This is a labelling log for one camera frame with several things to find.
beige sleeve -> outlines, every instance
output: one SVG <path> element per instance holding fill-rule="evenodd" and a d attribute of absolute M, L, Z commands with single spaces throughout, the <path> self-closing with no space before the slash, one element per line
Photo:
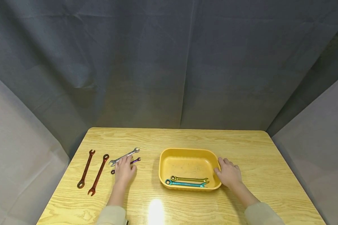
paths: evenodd
<path fill-rule="evenodd" d="M 263 202 L 249 206 L 244 213 L 248 225 L 285 225 L 273 209 Z"/>
<path fill-rule="evenodd" d="M 96 225 L 126 225 L 125 209 L 120 206 L 105 206 Z"/>

hand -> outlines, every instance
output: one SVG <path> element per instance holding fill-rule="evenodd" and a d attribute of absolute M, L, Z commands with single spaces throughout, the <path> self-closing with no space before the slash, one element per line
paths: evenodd
<path fill-rule="evenodd" d="M 131 167 L 133 156 L 124 156 L 115 164 L 115 184 L 126 188 L 136 172 L 136 166 Z"/>
<path fill-rule="evenodd" d="M 222 159 L 218 158 L 218 162 L 222 168 L 219 171 L 218 168 L 214 168 L 214 172 L 218 176 L 219 180 L 229 189 L 233 187 L 243 184 L 242 182 L 242 173 L 240 172 L 240 168 L 238 165 L 234 165 L 227 158 Z"/>

combination wrench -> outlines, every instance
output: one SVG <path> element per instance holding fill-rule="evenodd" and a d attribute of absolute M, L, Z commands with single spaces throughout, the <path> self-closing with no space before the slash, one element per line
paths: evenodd
<path fill-rule="evenodd" d="M 141 159 L 140 159 L 140 157 L 139 157 L 139 158 L 137 158 L 136 160 L 131 161 L 130 164 L 133 164 L 133 163 L 138 162 L 138 161 L 140 161 L 140 160 L 141 160 Z"/>
<path fill-rule="evenodd" d="M 90 190 L 88 191 L 88 194 L 90 194 L 90 192 L 91 192 L 91 196 L 93 196 L 93 195 L 95 194 L 95 188 L 96 188 L 96 185 L 98 184 L 100 175 L 101 175 L 101 173 L 102 173 L 102 171 L 103 171 L 103 168 L 104 168 L 105 163 L 106 163 L 106 161 L 108 160 L 108 158 L 109 158 L 109 155 L 108 155 L 108 154 L 105 154 L 105 155 L 103 156 L 103 163 L 102 163 L 102 165 L 100 166 L 98 175 L 97 175 L 96 178 L 95 178 L 95 181 L 94 181 L 93 186 L 92 186 L 92 187 L 90 188 Z"/>
<path fill-rule="evenodd" d="M 88 168 L 90 165 L 90 161 L 91 158 L 93 158 L 93 155 L 95 153 L 95 150 L 93 151 L 92 149 L 89 151 L 89 158 L 88 158 L 88 162 L 86 163 L 85 169 L 84 169 L 84 173 L 83 176 L 81 177 L 81 180 L 79 181 L 79 183 L 76 185 L 79 189 L 83 188 L 85 185 L 85 177 L 86 177 L 86 173 L 88 172 Z"/>
<path fill-rule="evenodd" d="M 135 148 L 133 151 L 129 152 L 128 154 L 124 155 L 124 156 L 131 156 L 132 154 L 134 153 L 138 153 L 140 151 L 140 148 Z M 118 158 L 118 159 L 115 159 L 115 160 L 110 160 L 109 162 L 109 165 L 111 164 L 111 167 L 112 166 L 115 166 L 115 164 L 119 161 L 119 159 L 121 159 L 122 157 Z"/>
<path fill-rule="evenodd" d="M 204 188 L 207 183 L 201 183 L 201 184 L 192 184 L 192 183 L 185 183 L 185 182 L 174 182 L 170 179 L 166 179 L 165 180 L 165 184 L 167 185 L 181 185 L 181 186 L 188 186 L 188 187 L 200 187 L 200 188 Z"/>
<path fill-rule="evenodd" d="M 172 181 L 182 180 L 182 181 L 194 181 L 194 182 L 204 182 L 204 183 L 209 183 L 208 178 L 199 179 L 199 178 L 184 178 L 184 177 L 171 176 L 170 179 L 171 179 Z"/>

wooden table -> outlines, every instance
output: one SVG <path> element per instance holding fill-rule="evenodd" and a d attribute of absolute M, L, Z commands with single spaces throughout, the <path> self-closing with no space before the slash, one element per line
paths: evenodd
<path fill-rule="evenodd" d="M 97 127 L 88 130 L 38 224 L 95 224 L 114 184 L 113 168 L 106 164 L 96 194 L 87 195 L 103 155 L 116 159 L 134 147 L 140 147 L 134 158 L 141 161 L 124 206 L 132 225 L 246 224 L 242 206 L 224 185 L 211 192 L 190 192 L 169 190 L 160 183 L 159 156 L 171 147 L 208 149 L 238 164 L 249 190 L 287 225 L 325 225 L 266 132 Z M 78 189 L 91 149 L 96 153 L 86 184 Z"/>

blue wrench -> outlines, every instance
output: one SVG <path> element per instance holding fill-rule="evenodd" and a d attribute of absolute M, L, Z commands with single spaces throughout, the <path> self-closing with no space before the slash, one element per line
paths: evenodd
<path fill-rule="evenodd" d="M 181 186 L 189 186 L 189 187 L 200 187 L 200 188 L 204 188 L 205 184 L 207 183 L 201 183 L 201 184 L 192 184 L 192 183 L 185 183 L 185 182 L 173 182 L 171 181 L 170 179 L 166 179 L 165 180 L 165 184 L 168 184 L 168 185 L 181 185 Z"/>

